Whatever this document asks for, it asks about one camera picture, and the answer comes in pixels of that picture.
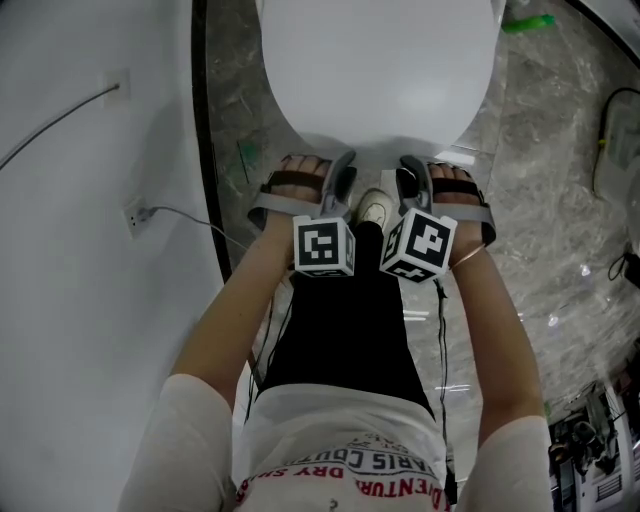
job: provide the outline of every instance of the white sneaker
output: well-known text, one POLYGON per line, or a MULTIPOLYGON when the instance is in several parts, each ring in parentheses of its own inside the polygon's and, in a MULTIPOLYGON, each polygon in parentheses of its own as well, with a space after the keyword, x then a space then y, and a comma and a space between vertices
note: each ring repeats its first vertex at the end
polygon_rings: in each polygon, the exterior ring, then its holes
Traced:
POLYGON ((392 210, 391 198, 382 190, 371 188, 365 192, 358 205, 356 226, 362 222, 375 222, 384 231, 391 218, 392 210))

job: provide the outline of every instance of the green bottle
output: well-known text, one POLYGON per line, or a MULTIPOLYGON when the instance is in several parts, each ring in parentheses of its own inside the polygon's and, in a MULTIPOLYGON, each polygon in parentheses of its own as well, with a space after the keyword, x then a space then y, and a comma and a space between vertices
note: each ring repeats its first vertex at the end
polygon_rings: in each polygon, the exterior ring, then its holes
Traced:
POLYGON ((502 25, 502 30, 507 34, 514 34, 516 32, 524 32, 525 30, 534 30, 537 28, 549 27, 554 25, 555 18, 549 14, 543 16, 534 16, 532 18, 526 18, 524 20, 510 21, 502 25))

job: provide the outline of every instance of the electrical outlet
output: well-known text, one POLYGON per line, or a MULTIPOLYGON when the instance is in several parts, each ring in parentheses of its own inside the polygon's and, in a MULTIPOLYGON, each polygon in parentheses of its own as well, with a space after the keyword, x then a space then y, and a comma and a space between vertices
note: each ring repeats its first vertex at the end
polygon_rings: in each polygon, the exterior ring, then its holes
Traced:
POLYGON ((101 86, 105 89, 118 84, 120 87, 102 97, 102 107, 117 107, 131 99, 131 73, 128 69, 106 71, 101 75, 101 86))
POLYGON ((122 209, 124 220, 129 228, 129 235, 132 239, 136 239, 149 226, 149 218, 143 214, 147 209, 147 203, 144 198, 134 197, 129 204, 122 209))

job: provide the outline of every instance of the hand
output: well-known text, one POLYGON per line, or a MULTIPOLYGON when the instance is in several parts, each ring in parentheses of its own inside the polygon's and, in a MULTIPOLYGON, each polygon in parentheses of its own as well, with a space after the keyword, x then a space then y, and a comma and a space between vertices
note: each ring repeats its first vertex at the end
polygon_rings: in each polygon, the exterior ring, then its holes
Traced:
MULTIPOLYGON (((451 180, 471 181, 473 178, 469 176, 465 171, 458 167, 452 167, 447 164, 442 165, 429 165, 429 172, 432 178, 447 178, 451 180)), ((445 192, 441 194, 435 194, 433 200, 436 203, 451 203, 451 204, 471 204, 479 205, 480 200, 476 196, 470 194, 461 194, 457 192, 445 192)), ((477 249, 482 245, 482 224, 480 222, 461 221, 458 222, 458 228, 456 229, 456 236, 453 240, 453 247, 451 249, 451 256, 449 258, 449 264, 455 265, 458 261, 464 258, 474 249, 477 249)))
MULTIPOLYGON (((289 155, 282 160, 281 171, 297 171, 316 174, 323 178, 329 171, 331 162, 317 156, 289 155)), ((297 185, 279 185, 272 187, 271 193, 278 196, 300 199, 310 203, 319 203, 320 193, 317 190, 297 185)), ((269 212, 264 236, 278 244, 293 248, 293 217, 284 213, 269 212)))

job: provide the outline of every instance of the marble floor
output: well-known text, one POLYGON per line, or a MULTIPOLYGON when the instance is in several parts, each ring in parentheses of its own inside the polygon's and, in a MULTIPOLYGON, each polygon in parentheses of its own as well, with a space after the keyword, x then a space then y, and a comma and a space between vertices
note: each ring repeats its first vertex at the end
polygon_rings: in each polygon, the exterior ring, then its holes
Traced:
MULTIPOLYGON (((561 0, 532 0, 513 14, 543 13, 555 16, 554 27, 500 36, 486 99, 451 151, 474 162, 467 168, 487 192, 499 234, 490 251, 538 357, 551 417, 558 418, 567 401, 613 368, 640 333, 640 292, 622 279, 607 278, 625 244, 624 219, 591 193, 604 102, 618 87, 638 87, 640 72, 561 0)), ((211 2, 207 23, 223 222, 231 236, 250 243, 257 233, 246 212, 257 187, 282 156, 309 148, 270 94, 254 1, 211 2)), ((360 170, 356 198, 371 186, 397 200, 393 171, 360 170)), ((235 266, 241 253, 233 245, 229 251, 235 266)), ((481 398, 460 298, 450 278, 445 287, 449 384, 468 386, 446 399, 460 477, 473 461, 481 398)), ((426 317, 407 322, 407 332, 424 389, 439 409, 435 289, 403 282, 402 292, 405 308, 426 317)), ((276 327, 289 298, 283 287, 276 327)), ((272 328, 267 350, 275 332, 272 328)))

